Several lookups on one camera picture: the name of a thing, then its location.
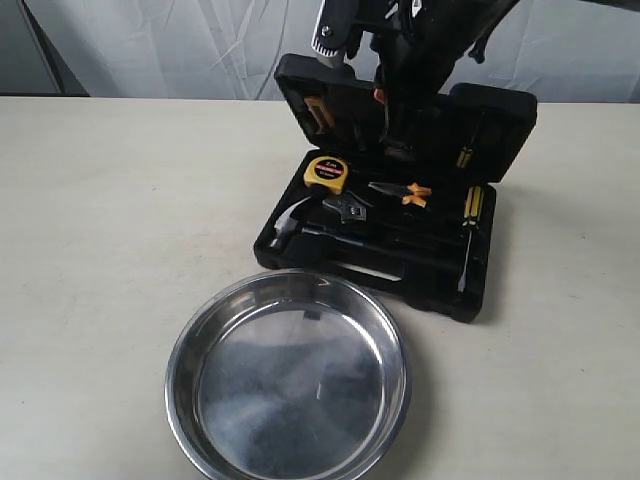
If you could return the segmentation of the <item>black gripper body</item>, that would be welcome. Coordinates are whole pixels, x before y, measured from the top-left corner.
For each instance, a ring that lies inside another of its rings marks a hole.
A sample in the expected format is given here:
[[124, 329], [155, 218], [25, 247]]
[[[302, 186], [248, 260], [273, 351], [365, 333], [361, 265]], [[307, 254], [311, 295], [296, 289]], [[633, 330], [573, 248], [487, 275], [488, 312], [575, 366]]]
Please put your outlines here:
[[376, 87], [386, 95], [382, 142], [408, 147], [417, 109], [436, 94], [480, 30], [478, 1], [359, 1], [357, 24], [374, 35]]

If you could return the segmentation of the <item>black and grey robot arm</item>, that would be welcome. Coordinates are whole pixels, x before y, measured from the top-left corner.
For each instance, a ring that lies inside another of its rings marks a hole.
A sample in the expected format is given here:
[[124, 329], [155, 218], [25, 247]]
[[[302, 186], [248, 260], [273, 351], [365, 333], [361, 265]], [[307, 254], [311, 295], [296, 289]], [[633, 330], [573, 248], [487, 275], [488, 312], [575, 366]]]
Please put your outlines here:
[[515, 1], [357, 3], [349, 33], [373, 35], [385, 144], [393, 149], [408, 147], [416, 110], [438, 93], [461, 57], [484, 62], [490, 36], [516, 5]]

